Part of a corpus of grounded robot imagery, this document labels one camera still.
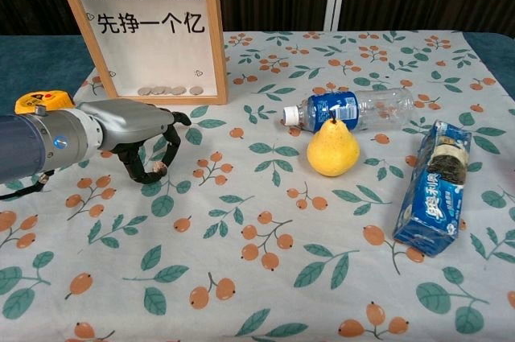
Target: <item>tablecloth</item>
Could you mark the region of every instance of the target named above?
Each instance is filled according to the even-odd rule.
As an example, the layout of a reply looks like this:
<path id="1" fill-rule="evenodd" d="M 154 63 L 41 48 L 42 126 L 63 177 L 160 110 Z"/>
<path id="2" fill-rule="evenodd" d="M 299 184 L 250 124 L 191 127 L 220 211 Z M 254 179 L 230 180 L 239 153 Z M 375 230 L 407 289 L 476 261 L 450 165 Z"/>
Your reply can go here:
<path id="1" fill-rule="evenodd" d="M 142 186 L 115 155 L 2 202 L 2 341 L 511 340 L 515 104 L 456 31 L 230 32 L 229 103 Z M 313 93 L 409 89 L 402 130 L 361 131 L 356 166 L 311 169 L 281 123 Z M 95 72 L 76 102 L 104 99 Z M 473 132 L 459 237 L 435 258 L 391 233 L 435 119 Z M 165 142 L 140 151 L 147 168 Z M 5 193 L 31 184 L 21 179 Z"/>

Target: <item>white bottle cap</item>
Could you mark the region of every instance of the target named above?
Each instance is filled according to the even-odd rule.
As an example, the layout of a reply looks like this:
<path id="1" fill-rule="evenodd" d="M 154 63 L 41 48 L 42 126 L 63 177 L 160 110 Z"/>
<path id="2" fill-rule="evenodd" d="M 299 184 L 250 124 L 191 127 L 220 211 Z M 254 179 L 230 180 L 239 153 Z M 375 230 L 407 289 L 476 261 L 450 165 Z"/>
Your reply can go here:
<path id="1" fill-rule="evenodd" d="M 299 109 L 297 106 L 287 106 L 282 111 L 284 124 L 294 126 L 299 124 Z"/>

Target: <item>plastic water bottle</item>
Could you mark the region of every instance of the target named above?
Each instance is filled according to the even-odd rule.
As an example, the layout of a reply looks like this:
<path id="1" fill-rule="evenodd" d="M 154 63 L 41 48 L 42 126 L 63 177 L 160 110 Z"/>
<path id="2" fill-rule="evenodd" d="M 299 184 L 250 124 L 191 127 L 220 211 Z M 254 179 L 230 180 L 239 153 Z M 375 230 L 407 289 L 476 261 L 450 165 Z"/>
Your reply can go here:
<path id="1" fill-rule="evenodd" d="M 406 89 L 350 91 L 313 95 L 283 110 L 286 126 L 318 131 L 334 112 L 349 130 L 399 129 L 414 118 L 413 97 Z"/>

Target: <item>yellow pear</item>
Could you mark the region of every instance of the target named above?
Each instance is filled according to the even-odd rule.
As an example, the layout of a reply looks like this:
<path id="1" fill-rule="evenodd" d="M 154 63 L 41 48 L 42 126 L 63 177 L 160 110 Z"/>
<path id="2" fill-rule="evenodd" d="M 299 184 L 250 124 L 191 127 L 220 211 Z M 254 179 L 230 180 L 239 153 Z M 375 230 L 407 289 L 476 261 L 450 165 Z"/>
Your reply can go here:
<path id="1" fill-rule="evenodd" d="M 307 160 L 322 175 L 337 176 L 349 170 L 360 156 L 360 145 L 335 118 L 328 119 L 307 146 Z"/>

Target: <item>blue snack box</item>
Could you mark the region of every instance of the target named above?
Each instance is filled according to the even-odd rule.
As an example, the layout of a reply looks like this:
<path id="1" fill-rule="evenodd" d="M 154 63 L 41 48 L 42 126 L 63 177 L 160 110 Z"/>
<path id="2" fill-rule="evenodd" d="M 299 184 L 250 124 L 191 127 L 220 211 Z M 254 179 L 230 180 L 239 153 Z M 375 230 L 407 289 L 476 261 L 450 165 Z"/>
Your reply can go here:
<path id="1" fill-rule="evenodd" d="M 472 134 L 436 121 L 422 140 L 393 238 L 435 256 L 457 237 Z"/>

